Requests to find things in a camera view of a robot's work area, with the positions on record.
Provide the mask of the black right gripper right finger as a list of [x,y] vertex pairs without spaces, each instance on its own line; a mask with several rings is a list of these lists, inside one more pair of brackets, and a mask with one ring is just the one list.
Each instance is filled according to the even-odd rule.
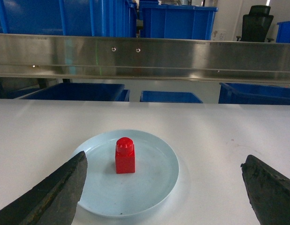
[[241,164],[250,205],[261,225],[290,225],[290,179],[257,157]]

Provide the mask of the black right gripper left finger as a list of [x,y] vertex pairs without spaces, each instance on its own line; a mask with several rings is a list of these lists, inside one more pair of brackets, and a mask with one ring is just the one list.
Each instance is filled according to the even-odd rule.
[[70,225],[87,174],[84,151],[0,210],[0,225]]

